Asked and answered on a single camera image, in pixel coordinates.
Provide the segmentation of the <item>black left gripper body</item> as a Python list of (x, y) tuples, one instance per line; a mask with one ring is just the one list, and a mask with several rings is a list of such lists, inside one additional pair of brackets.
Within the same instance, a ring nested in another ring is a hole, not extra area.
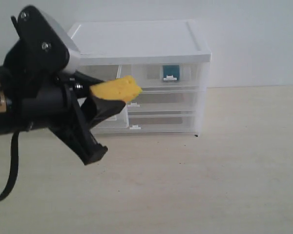
[(74, 74), (50, 73), (38, 67), (22, 41), (4, 60), (4, 132), (49, 129), (88, 165), (103, 158), (107, 147), (79, 123), (79, 109), (90, 89), (74, 89)]

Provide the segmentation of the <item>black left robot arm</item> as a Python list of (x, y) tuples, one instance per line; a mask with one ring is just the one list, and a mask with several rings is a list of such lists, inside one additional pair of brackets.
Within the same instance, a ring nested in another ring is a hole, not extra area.
[(23, 41), (10, 49), (0, 66), (0, 135), (48, 129), (88, 165), (107, 152), (91, 129), (120, 113), (126, 101), (113, 81), (64, 73), (67, 57), (63, 50), (49, 54)]

